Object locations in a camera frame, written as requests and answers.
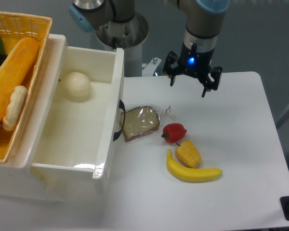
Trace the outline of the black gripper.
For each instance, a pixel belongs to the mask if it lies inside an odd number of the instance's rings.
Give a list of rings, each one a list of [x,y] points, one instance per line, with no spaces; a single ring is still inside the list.
[[[204,87],[201,97],[206,92],[217,90],[220,84],[223,68],[221,66],[210,67],[214,49],[207,52],[192,51],[183,43],[181,54],[178,56],[170,51],[165,59],[163,73],[170,79],[170,86],[175,83],[176,76],[185,74],[194,78],[202,78]]]

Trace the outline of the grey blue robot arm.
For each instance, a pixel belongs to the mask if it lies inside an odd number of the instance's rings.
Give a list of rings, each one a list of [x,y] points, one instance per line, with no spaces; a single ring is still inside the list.
[[[170,51],[163,73],[174,85],[178,75],[196,78],[203,85],[202,95],[217,90],[222,67],[212,67],[211,58],[221,31],[228,0],[172,0],[187,21],[180,55]],[[148,36],[148,22],[136,12],[132,0],[74,0],[69,6],[74,22],[86,32],[95,33],[106,49],[126,51],[141,47]]]

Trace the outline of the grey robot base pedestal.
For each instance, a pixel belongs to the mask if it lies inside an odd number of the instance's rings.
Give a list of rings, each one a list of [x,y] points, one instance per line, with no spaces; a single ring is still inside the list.
[[[148,36],[148,22],[139,13],[124,23],[110,21],[96,29],[96,35],[106,51],[124,50],[124,76],[142,76],[143,43]]]

